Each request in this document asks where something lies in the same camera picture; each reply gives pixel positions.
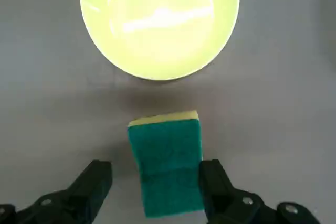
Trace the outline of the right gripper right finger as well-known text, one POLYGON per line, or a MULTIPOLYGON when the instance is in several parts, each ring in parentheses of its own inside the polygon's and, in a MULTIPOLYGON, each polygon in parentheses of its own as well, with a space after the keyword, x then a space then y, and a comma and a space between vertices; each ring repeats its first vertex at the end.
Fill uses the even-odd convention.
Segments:
POLYGON ((217 159, 201 161, 199 188, 208 223, 317 223, 317 218, 303 205, 281 202, 267 206, 255 193, 235 188, 217 159))

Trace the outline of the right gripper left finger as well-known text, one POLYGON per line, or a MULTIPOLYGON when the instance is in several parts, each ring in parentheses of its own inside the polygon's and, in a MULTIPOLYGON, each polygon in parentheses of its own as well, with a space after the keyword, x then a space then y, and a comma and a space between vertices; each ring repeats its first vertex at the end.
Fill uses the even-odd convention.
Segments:
POLYGON ((67 189, 45 194, 21 211, 1 204, 1 223, 93 223, 112 181, 111 162, 94 160, 67 189))

